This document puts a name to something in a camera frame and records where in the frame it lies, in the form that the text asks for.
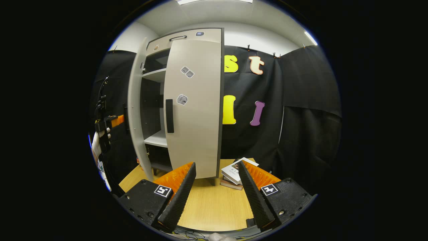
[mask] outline cabinet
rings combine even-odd
[[[149,179],[152,167],[171,171],[189,162],[196,163],[196,178],[218,177],[223,39],[222,28],[199,28],[141,44],[131,70],[128,115]]]

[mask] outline yellow letter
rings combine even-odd
[[[225,73],[235,73],[238,70],[238,64],[235,63],[238,61],[234,55],[225,55],[224,56],[224,72]]]
[[[225,95],[223,97],[223,125],[235,124],[233,118],[233,102],[236,100],[233,95]]]
[[[265,63],[260,60],[260,57],[259,56],[251,56],[248,58],[251,59],[251,64],[250,64],[251,71],[255,74],[258,74],[258,75],[263,74],[263,70],[260,70],[259,67],[260,67],[260,65],[265,65]]]

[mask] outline door handle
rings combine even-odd
[[[173,37],[173,38],[170,38],[169,40],[170,40],[170,41],[172,41],[173,39],[176,39],[176,38],[180,38],[180,37],[184,37],[184,38],[187,38],[187,35],[183,35],[183,36],[177,36],[177,37]]]
[[[166,132],[174,133],[174,118],[172,112],[172,99],[165,100],[165,119],[166,119]]]

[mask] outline ceiling light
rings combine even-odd
[[[308,32],[305,32],[306,36],[308,36],[308,38],[312,41],[312,43],[314,43],[315,45],[318,45],[317,42],[315,42],[315,39],[312,38],[312,36],[309,35]]]
[[[193,3],[193,2],[197,2],[197,1],[201,1],[201,0],[176,0],[180,5],[186,4],[186,3]],[[241,1],[241,2],[246,2],[246,3],[253,3],[253,0],[236,0],[236,1]]]

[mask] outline white shelf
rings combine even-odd
[[[144,74],[143,78],[153,80],[153,81],[158,82],[158,83],[163,83],[163,82],[165,82],[165,73],[166,73],[166,68],[165,69],[158,69],[158,70]]]
[[[148,137],[144,140],[144,143],[153,145],[153,146],[160,146],[160,147],[168,147],[166,144],[166,134],[165,130],[160,130],[153,134],[152,136]]]

